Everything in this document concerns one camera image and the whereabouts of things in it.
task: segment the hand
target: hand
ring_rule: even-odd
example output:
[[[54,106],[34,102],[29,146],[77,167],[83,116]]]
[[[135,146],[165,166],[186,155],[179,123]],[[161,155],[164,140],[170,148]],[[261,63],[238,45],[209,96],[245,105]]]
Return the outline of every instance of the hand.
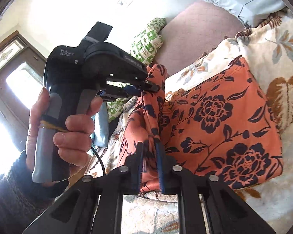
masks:
[[[30,110],[29,129],[26,142],[26,165],[32,172],[35,165],[35,151],[41,116],[49,107],[50,96],[46,88],[41,90],[37,102]],[[68,133],[58,132],[53,137],[54,144],[59,148],[59,156],[70,163],[71,176],[79,172],[89,163],[87,151],[91,148],[91,138],[94,123],[91,116],[99,110],[103,100],[95,97],[90,104],[87,114],[71,115],[65,125]]]

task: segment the black flower pattern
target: black flower pattern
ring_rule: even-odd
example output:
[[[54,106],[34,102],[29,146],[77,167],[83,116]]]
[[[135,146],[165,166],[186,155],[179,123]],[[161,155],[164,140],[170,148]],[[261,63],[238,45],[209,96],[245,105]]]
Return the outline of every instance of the black flower pattern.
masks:
[[[225,121],[232,115],[232,109],[233,105],[226,102],[223,95],[205,97],[193,119],[202,121],[202,130],[210,134],[219,127],[221,121]]]
[[[195,146],[196,148],[190,152],[192,154],[200,153],[204,149],[209,148],[209,146],[202,143],[201,140],[199,142],[194,142],[190,137],[187,137],[183,142],[181,142],[180,147],[183,148],[183,153],[188,153],[194,145],[197,146]]]
[[[167,115],[162,115],[160,117],[160,126],[166,127],[170,123],[170,118]]]
[[[220,177],[233,189],[258,183],[258,177],[265,174],[271,164],[269,154],[261,143],[250,146],[239,143],[227,152],[227,159],[219,161],[225,167]]]
[[[248,130],[245,130],[245,131],[242,133],[242,137],[243,137],[243,139],[247,139],[247,138],[249,138],[249,137],[250,137],[250,133],[249,133],[249,131],[248,131]]]

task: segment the floral bedspread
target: floral bedspread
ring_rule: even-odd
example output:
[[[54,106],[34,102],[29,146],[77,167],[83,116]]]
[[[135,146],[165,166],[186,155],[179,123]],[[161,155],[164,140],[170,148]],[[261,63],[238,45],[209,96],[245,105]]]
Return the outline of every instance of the floral bedspread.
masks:
[[[257,28],[223,40],[214,51],[166,80],[166,100],[227,69],[239,55],[249,64],[276,117],[283,143],[284,166],[281,176],[236,190],[236,193],[277,234],[284,234],[293,224],[293,19],[278,12]],[[99,150],[107,173],[117,166],[124,129],[136,100],[133,98],[125,104],[108,147]],[[96,158],[92,159],[87,173],[102,175]],[[122,233],[178,233],[177,197],[163,196],[158,191],[141,193],[138,197],[125,196]]]

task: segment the orange floral fabric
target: orange floral fabric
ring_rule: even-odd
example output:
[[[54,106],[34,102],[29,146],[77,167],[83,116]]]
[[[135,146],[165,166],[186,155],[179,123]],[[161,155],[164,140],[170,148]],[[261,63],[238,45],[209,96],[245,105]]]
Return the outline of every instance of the orange floral fabric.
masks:
[[[144,143],[141,191],[159,190],[155,143],[196,175],[216,174],[233,189],[282,173],[282,144],[267,98],[241,56],[230,67],[189,91],[164,101],[166,69],[154,65],[148,80],[158,93],[143,92],[130,114],[119,165]]]

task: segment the stained glass window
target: stained glass window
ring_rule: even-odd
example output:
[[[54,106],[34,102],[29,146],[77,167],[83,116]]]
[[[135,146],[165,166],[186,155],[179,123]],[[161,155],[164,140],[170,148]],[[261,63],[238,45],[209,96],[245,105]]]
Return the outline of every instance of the stained glass window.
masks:
[[[0,69],[20,50],[24,45],[18,40],[13,40],[7,47],[0,52]]]
[[[26,62],[14,70],[5,80],[13,93],[30,109],[42,89],[42,78]]]

